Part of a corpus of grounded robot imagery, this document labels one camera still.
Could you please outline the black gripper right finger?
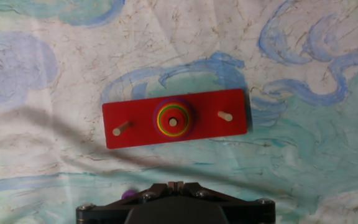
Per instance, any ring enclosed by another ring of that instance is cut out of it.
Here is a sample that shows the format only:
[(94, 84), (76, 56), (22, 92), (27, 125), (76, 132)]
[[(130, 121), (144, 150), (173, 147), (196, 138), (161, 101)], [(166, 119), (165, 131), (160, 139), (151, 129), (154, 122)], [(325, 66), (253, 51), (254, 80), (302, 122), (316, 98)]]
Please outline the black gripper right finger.
[(175, 193), (219, 206), (229, 223), (275, 223), (275, 202), (269, 198), (245, 201), (202, 187), (198, 182), (175, 182)]

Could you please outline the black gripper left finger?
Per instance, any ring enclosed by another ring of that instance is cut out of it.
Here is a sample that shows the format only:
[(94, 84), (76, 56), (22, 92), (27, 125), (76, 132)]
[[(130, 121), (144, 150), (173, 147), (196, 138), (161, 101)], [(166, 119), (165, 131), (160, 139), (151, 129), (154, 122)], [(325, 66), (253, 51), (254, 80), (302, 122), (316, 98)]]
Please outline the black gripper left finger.
[(129, 212), (136, 206), (172, 196), (175, 191), (175, 182), (153, 184), (150, 188), (135, 194), (130, 190), (124, 194), (123, 199), (107, 205), (97, 206), (92, 203), (80, 205), (76, 208), (76, 224), (107, 223), (108, 220), (113, 223), (124, 223)]

